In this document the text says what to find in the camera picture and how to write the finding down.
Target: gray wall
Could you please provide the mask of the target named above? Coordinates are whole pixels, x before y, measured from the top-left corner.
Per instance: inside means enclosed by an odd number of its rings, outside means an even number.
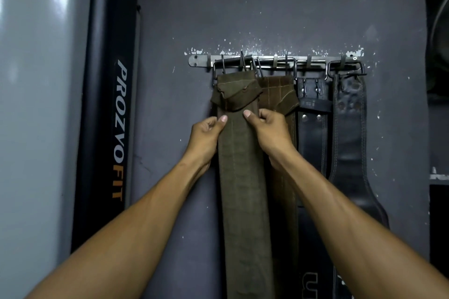
[[[69,255],[89,0],[0,0],[0,293]]]

